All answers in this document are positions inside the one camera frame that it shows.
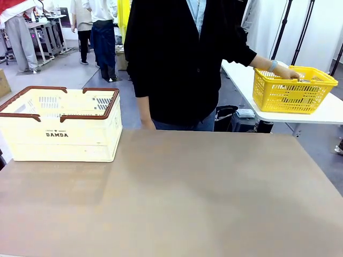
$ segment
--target hand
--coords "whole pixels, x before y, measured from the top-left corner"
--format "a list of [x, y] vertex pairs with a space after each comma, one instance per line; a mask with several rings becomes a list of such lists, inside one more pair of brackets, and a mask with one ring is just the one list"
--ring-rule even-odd
[[274, 70], [274, 74], [277, 76], [282, 77], [283, 79], [300, 79], [300, 76], [294, 70], [282, 67], [278, 64], [278, 66]]
[[141, 127], [143, 130], [156, 130], [155, 124], [151, 119], [149, 120], [142, 120]]

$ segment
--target gray pants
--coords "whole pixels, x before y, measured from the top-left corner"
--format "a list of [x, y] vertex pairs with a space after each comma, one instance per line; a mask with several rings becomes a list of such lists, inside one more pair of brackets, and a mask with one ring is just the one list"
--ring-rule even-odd
[[5, 27], [19, 71], [36, 70], [38, 67], [37, 57], [24, 17], [15, 16], [9, 19], [5, 22]]

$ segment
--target cardboard box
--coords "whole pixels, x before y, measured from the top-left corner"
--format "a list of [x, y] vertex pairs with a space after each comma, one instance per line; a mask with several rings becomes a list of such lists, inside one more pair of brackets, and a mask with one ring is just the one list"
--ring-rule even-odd
[[117, 54], [117, 68], [120, 71], [126, 71], [128, 68], [128, 62], [125, 59], [125, 52], [124, 47], [116, 46], [116, 54]]
[[3, 97], [11, 92], [10, 85], [5, 76], [3, 69], [0, 69], [0, 97]]

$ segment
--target basket handle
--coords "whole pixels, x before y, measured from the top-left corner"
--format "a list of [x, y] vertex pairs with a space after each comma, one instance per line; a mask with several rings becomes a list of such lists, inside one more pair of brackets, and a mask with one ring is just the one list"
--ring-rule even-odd
[[16, 94], [15, 96], [13, 96], [12, 98], [10, 98], [9, 100], [7, 100], [4, 104], [2, 104], [0, 106], [0, 112], [3, 111], [4, 109], [7, 108], [7, 106], [9, 106], [11, 103], [13, 103], [16, 99], [20, 98], [22, 95], [26, 94], [28, 91], [30, 91], [31, 89], [49, 89], [49, 90], [62, 90], [63, 92], [65, 92], [66, 94], [68, 93], [68, 91], [66, 90], [66, 87], [40, 87], [40, 86], [29, 86], [24, 88], [22, 91], [20, 91], [18, 94]]
[[119, 89], [118, 88], [84, 88], [83, 93], [85, 94], [87, 91], [113, 91], [113, 96], [112, 100], [107, 106], [105, 112], [103, 113], [102, 116], [84, 116], [84, 115], [62, 115], [59, 118], [59, 122], [63, 123], [66, 119], [98, 119], [98, 120], [104, 120], [107, 119], [110, 112], [112, 111], [113, 105], [117, 99], [117, 96], [119, 94]]
[[0, 117], [11, 117], [11, 118], [33, 118], [38, 122], [41, 122], [39, 114], [3, 114], [0, 112]]

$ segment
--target brown tabletop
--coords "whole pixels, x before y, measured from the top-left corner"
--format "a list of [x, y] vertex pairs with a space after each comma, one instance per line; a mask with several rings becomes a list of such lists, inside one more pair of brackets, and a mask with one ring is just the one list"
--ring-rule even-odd
[[291, 136], [123, 131], [113, 163], [0, 172], [0, 256], [343, 257], [343, 199]]

